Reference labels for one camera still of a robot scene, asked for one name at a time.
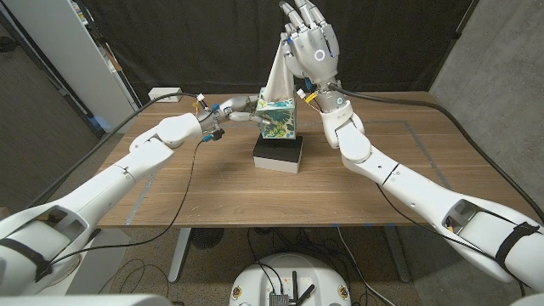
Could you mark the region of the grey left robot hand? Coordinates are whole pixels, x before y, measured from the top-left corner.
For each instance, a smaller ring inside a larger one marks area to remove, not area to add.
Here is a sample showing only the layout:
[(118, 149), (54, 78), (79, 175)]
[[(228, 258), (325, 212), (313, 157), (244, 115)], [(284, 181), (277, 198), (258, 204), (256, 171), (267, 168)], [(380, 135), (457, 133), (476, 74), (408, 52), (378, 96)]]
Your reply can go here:
[(212, 132), (219, 129), (219, 124), (228, 120), (235, 122), (249, 122), (262, 123), (269, 125), (270, 120), (264, 119), (256, 114), (256, 107), (258, 102), (257, 95), (238, 95), (233, 98), (225, 100), (220, 105), (214, 105), (208, 107), (204, 102), (204, 95), (199, 93), (197, 95), (197, 101), (203, 108), (196, 117), (201, 125), (203, 133)]

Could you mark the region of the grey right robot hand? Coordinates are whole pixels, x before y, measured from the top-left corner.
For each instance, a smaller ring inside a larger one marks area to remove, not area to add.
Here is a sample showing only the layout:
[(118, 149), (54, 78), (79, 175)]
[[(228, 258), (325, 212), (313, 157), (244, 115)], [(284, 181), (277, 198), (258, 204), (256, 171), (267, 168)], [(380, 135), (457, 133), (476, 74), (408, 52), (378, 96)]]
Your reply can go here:
[(309, 0), (295, 0), (295, 6), (280, 1), (289, 19), (280, 34), (281, 53), (287, 69), (297, 78), (308, 78), (321, 90), (336, 81), (339, 43), (333, 27)]

